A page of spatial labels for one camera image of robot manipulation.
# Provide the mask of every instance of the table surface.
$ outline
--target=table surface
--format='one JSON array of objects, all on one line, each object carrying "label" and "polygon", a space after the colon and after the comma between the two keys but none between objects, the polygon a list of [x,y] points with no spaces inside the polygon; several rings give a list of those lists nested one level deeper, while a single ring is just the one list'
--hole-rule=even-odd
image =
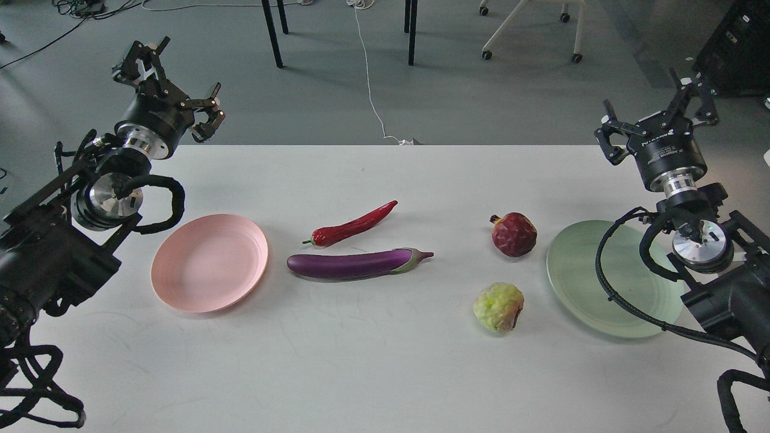
[{"label": "table surface", "polygon": [[[240,303],[186,314],[150,282],[172,231],[129,237],[120,271],[92,299],[32,329],[33,344],[64,351],[56,379],[85,403],[81,431],[724,431],[716,379],[729,368],[758,373],[735,352],[669,333],[600,334],[560,304],[545,263],[554,237],[662,198],[633,163],[613,167],[595,146],[183,146],[153,172],[185,187],[183,223],[234,213],[258,224],[268,266]],[[145,190],[143,222],[167,218],[165,192]],[[301,244],[391,200],[394,211],[366,233],[326,249]],[[538,230],[519,259],[490,241],[490,215],[514,211]],[[396,247],[435,257],[345,282],[285,265],[295,253]],[[472,311],[495,281],[526,297],[502,336]],[[686,310],[678,323],[698,326]],[[766,394],[734,390],[745,427],[766,431]]]}]

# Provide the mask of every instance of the purple eggplant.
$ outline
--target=purple eggplant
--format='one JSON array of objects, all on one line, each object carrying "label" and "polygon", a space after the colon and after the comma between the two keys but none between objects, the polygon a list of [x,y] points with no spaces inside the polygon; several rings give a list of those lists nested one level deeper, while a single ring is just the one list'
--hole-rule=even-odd
[{"label": "purple eggplant", "polygon": [[414,269],[423,259],[432,256],[433,253],[423,253],[414,248],[397,248],[379,253],[348,256],[294,254],[286,259],[286,265],[293,272],[304,277],[352,280],[401,274]]}]

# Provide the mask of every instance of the pomegranate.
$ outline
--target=pomegranate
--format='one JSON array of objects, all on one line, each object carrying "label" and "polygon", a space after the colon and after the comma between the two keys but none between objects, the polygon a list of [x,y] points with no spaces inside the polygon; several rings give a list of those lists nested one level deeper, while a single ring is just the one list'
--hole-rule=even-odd
[{"label": "pomegranate", "polygon": [[502,218],[493,215],[489,221],[494,223],[492,242],[506,256],[521,257],[534,248],[537,229],[524,215],[518,212],[509,213]]}]

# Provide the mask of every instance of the white chair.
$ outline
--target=white chair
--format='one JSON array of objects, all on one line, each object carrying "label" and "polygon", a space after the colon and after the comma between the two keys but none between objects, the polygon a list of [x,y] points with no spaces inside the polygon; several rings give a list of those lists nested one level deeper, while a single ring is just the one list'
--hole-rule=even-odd
[{"label": "white chair", "polygon": [[[481,4],[479,5],[479,12],[482,15],[489,13],[489,8],[487,8],[488,1],[489,0],[481,0]],[[579,63],[583,59],[583,55],[580,53],[580,51],[581,40],[583,39],[583,15],[585,12],[585,0],[521,0],[519,4],[516,5],[511,14],[505,18],[503,24],[497,29],[492,37],[489,38],[489,41],[487,41],[487,43],[482,48],[481,55],[484,57],[484,60],[489,60],[492,58],[492,45],[494,42],[497,41],[497,38],[501,36],[506,27],[508,27],[521,13],[521,10],[524,9],[524,6],[529,5],[532,2],[562,3],[560,17],[562,22],[568,22],[570,20],[570,15],[567,12],[569,4],[578,3],[579,10],[577,12],[577,30],[575,31],[575,45],[572,53],[572,62]]]}]

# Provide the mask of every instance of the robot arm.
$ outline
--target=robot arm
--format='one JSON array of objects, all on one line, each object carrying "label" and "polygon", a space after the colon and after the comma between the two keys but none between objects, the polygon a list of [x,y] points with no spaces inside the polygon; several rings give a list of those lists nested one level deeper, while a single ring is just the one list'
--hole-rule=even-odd
[{"label": "robot arm", "polygon": [[[113,68],[114,80],[136,91],[115,133],[96,137],[92,130],[73,153],[61,151],[59,143],[59,176],[5,217],[9,228],[0,237],[0,397],[22,401],[11,410],[0,408],[0,428],[21,418],[59,427],[83,425],[82,402],[53,381],[62,352],[52,345],[30,345],[30,328],[40,310],[61,316],[93,296],[118,272],[121,263],[113,254],[130,233],[158,233],[182,219],[184,189],[173,178],[150,174],[152,161],[170,158],[187,129],[199,143],[210,138],[225,113],[216,98],[219,83],[208,98],[190,99],[166,78],[159,55],[168,42],[166,37],[158,46],[133,43]],[[195,124],[198,112],[207,117]],[[74,156],[66,170],[62,156]],[[144,186],[171,191],[168,220],[138,225]],[[88,230],[116,230],[98,245],[72,225],[73,217]],[[39,355],[49,356],[46,366],[35,359]],[[7,388],[19,369],[31,388]],[[77,419],[50,421],[29,414],[41,398],[74,412]]]},{"label": "robot arm", "polygon": [[[609,101],[604,102],[606,116],[594,131],[604,156],[618,165],[632,155],[644,187],[665,194],[657,212],[637,208],[615,222],[599,244],[596,271],[601,286],[630,313],[649,321],[664,331],[709,344],[727,347],[751,357],[764,378],[741,371],[729,371],[718,381],[722,413],[730,431],[744,431],[730,387],[742,381],[770,391],[770,238],[738,211],[728,220],[718,222],[718,208],[728,195],[719,183],[697,187],[706,173],[706,164],[693,137],[698,126],[714,126],[718,116],[711,91],[699,80],[671,76],[677,92],[665,111],[656,112],[634,124],[619,122]],[[686,116],[688,104],[698,97],[702,105],[694,118]],[[624,146],[611,144],[612,135],[625,136]],[[683,280],[690,291],[682,302],[705,332],[668,324],[640,311],[615,291],[604,276],[601,253],[612,233],[626,221],[639,218],[651,223],[645,232],[639,253],[650,271],[669,280]],[[668,255],[675,271],[665,269],[651,258],[649,249],[660,233],[672,234],[672,253]],[[732,263],[735,246],[745,252],[744,263],[718,275],[708,284],[700,284],[691,272],[719,274]],[[732,340],[745,337],[755,352]]]}]

